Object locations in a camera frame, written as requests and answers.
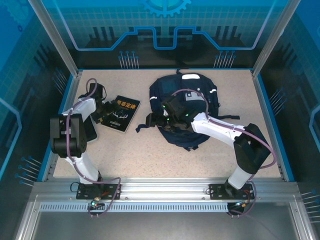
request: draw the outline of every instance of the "gear graphic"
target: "gear graphic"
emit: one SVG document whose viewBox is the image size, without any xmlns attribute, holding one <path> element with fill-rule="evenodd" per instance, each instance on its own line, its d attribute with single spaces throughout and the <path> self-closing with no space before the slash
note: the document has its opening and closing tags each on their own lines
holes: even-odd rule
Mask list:
<svg viewBox="0 0 320 240">
<path fill-rule="evenodd" d="M 29 4 L 27 0 L 0 0 L 0 7 L 6 7 L 14 21 L 22 24 L 29 15 Z"/>
<path fill-rule="evenodd" d="M 171 17 L 174 14 L 180 14 L 180 10 L 185 10 L 187 4 L 191 4 L 191 0 L 141 0 L 144 5 L 144 10 L 149 10 L 150 14 L 155 14 L 157 17 L 168 15 Z"/>
</svg>

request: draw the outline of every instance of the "vented metal strip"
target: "vented metal strip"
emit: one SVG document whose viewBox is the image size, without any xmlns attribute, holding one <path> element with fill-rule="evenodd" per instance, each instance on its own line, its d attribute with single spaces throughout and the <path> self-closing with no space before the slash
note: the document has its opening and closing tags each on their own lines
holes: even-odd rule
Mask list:
<svg viewBox="0 0 320 240">
<path fill-rule="evenodd" d="M 87 202 L 43 202 L 40 212 L 87 212 Z M 106 205 L 94 212 L 101 212 Z M 110 212 L 118 213 L 225 213 L 228 212 L 227 203 L 218 202 L 114 202 Z"/>
</svg>

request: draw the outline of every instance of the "aluminum frame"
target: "aluminum frame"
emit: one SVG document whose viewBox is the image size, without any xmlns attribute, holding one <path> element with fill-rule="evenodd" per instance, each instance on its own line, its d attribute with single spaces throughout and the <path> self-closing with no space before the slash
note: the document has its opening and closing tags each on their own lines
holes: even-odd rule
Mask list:
<svg viewBox="0 0 320 240">
<path fill-rule="evenodd" d="M 56 28 L 53 20 L 51 19 L 47 9 L 41 0 L 28 0 L 31 7 L 33 8 L 35 14 L 39 18 L 42 26 L 44 27 L 46 33 L 60 54 L 62 60 L 64 61 L 66 67 L 73 76 L 78 75 L 78 68 L 75 64 L 72 56 L 69 53 L 62 37 L 60 36 L 58 29 Z"/>
<path fill-rule="evenodd" d="M 31 240 L 36 230 L 42 203 L 89 203 L 76 200 L 70 192 L 70 184 L 77 179 L 61 179 L 52 182 L 36 182 L 24 212 L 16 240 Z M 210 200 L 205 193 L 209 184 L 224 183 L 226 178 L 124 178 L 122 193 L 115 203 L 223 203 L 225 200 Z M 256 202 L 290 203 L 292 221 L 301 240 L 315 240 L 307 211 L 296 182 L 285 182 L 279 178 L 257 178 Z"/>
<path fill-rule="evenodd" d="M 287 24 L 289 23 L 292 15 L 295 13 L 301 0 L 288 0 L 285 8 L 283 9 L 278 21 L 276 22 L 268 40 L 266 41 L 260 55 L 258 56 L 252 71 L 253 76 L 257 77 L 261 69 L 265 65 L 269 55 L 277 44 L 279 38 L 283 34 Z"/>
</svg>

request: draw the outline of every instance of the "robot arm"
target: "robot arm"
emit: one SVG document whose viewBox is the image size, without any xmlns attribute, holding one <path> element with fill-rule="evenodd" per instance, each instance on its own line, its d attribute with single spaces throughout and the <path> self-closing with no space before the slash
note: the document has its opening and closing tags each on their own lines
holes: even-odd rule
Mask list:
<svg viewBox="0 0 320 240">
<path fill-rule="evenodd" d="M 191 122 L 192 129 L 195 133 L 208 135 L 234 148 L 237 167 L 226 182 L 226 190 L 228 191 L 228 188 L 230 191 L 233 191 L 233 189 L 239 190 L 252 175 L 258 172 L 270 152 L 255 139 L 233 129 L 246 130 L 264 142 L 267 141 L 259 128 L 252 123 L 244 127 L 230 124 L 213 117 L 209 118 L 213 121 L 209 121 L 204 112 L 199 113 Z M 225 126 L 231 127 L 231 129 L 212 122 L 222 123 Z"/>
<path fill-rule="evenodd" d="M 210 116 L 207 118 L 204 112 L 198 113 L 185 109 L 175 96 L 170 96 L 162 102 L 162 107 L 167 115 L 164 118 L 169 119 L 169 121 L 161 120 L 162 117 L 153 116 L 153 113 L 151 113 L 146 118 L 148 126 L 153 126 L 157 123 L 168 131 L 178 127 L 182 130 L 208 135 L 234 148 L 237 167 L 225 182 L 225 191 L 231 197 L 235 196 L 237 191 L 245 185 L 252 175 L 258 172 L 270 154 L 270 151 L 256 139 L 235 130 L 249 132 L 267 143 L 259 128 L 252 123 L 248 126 L 241 126 Z"/>
<path fill-rule="evenodd" d="M 96 101 L 93 98 L 86 100 L 80 98 L 78 102 L 82 103 L 73 109 L 70 117 L 70 153 L 79 171 L 90 180 L 98 181 L 100 174 L 86 152 L 87 139 L 84 127 L 84 121 L 97 109 Z M 70 109 L 50 118 L 50 144 L 53 153 L 58 154 L 73 165 L 73 162 L 67 156 L 66 146 L 66 120 L 69 111 Z M 86 185 L 92 184 L 82 176 L 78 176 L 80 183 Z"/>
</svg>

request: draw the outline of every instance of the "reflective strip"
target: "reflective strip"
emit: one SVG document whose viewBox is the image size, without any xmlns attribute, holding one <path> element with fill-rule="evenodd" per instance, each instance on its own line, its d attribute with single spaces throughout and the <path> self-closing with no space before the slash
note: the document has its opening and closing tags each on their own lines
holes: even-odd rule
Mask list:
<svg viewBox="0 0 320 240">
<path fill-rule="evenodd" d="M 200 76 L 197 74 L 184 74 L 182 79 L 200 79 Z"/>
</svg>

